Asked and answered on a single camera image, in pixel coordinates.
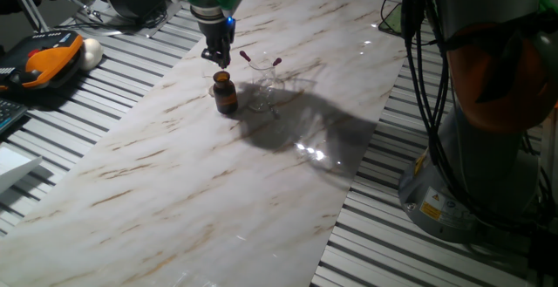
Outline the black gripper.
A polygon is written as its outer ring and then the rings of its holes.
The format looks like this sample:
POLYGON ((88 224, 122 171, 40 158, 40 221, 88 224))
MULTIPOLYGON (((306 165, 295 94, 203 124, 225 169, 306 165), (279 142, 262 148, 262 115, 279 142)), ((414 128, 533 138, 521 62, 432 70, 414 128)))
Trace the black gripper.
POLYGON ((217 64, 221 69, 230 65, 230 56, 234 47, 235 20, 225 17, 216 23, 201 23, 201 32, 207 42, 207 48, 201 57, 217 64))

